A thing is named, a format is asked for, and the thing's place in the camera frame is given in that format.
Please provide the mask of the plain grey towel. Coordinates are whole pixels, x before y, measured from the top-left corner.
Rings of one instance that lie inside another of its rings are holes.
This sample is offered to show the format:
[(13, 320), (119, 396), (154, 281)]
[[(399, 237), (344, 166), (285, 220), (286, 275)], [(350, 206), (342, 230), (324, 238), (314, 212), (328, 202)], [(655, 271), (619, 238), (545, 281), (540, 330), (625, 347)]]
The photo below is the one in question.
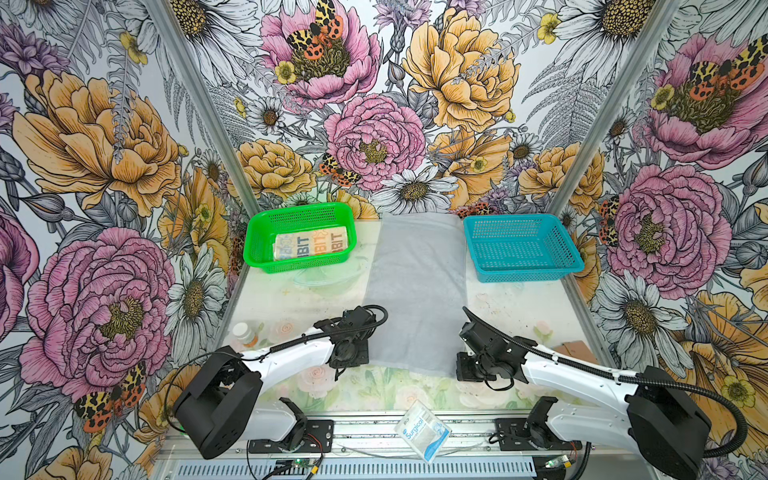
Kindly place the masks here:
[(387, 216), (381, 222), (364, 303), (388, 311), (370, 340), (370, 362), (453, 378), (464, 349), (466, 241), (451, 214)]

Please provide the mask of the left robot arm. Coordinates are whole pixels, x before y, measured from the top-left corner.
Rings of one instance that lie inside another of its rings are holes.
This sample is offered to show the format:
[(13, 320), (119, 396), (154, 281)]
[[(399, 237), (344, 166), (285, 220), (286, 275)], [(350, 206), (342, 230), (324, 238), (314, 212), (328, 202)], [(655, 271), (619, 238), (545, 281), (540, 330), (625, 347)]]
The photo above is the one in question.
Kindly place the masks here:
[(294, 452), (328, 446), (306, 414), (286, 397), (263, 394), (312, 368), (335, 375), (369, 361), (368, 341), (388, 320), (379, 305), (357, 306), (319, 320), (298, 337), (260, 350), (238, 353), (230, 347), (197, 356), (200, 370), (175, 400), (164, 398), (170, 426), (185, 434), (200, 455), (214, 459), (239, 440), (267, 450)]

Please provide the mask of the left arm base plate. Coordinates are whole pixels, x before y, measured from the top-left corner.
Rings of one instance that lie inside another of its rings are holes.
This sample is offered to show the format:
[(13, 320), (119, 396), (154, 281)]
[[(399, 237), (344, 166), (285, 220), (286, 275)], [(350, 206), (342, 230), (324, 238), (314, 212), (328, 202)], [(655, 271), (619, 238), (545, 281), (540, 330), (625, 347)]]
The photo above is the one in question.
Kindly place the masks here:
[(303, 427), (295, 427), (281, 441), (249, 440), (249, 454), (327, 454), (332, 451), (335, 422), (309, 419)]

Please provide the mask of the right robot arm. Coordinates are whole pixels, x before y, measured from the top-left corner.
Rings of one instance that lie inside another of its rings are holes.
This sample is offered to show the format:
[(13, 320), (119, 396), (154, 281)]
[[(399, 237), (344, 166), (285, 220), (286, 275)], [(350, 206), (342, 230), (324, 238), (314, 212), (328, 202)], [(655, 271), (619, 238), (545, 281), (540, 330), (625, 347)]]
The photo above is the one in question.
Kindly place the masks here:
[(475, 315), (459, 336), (463, 382), (536, 386), (577, 398), (568, 403), (540, 397), (523, 419), (500, 420), (496, 436), (506, 447), (534, 450), (569, 445), (614, 447), (641, 456), (674, 479), (694, 479), (704, 458), (711, 422), (664, 371), (642, 373), (582, 362), (538, 344), (511, 337)]

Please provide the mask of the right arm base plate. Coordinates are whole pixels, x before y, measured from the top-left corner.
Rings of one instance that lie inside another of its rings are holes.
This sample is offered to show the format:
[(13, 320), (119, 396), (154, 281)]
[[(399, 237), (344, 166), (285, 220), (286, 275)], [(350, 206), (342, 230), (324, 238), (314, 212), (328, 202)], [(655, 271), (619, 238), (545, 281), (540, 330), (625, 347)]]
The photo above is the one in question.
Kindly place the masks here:
[(501, 451), (580, 451), (580, 441), (564, 441), (546, 424), (530, 425), (526, 418), (504, 417), (494, 420), (495, 431), (489, 437)]

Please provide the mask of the grey patterned towel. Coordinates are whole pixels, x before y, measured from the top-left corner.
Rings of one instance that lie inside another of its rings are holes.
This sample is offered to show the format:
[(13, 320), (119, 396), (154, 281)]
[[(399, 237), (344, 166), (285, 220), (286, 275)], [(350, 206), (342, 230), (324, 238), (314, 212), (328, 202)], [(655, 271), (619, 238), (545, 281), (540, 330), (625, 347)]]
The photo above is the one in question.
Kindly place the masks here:
[(348, 246), (349, 238), (343, 226), (284, 233), (276, 236), (273, 259), (275, 261), (303, 259), (338, 253)]

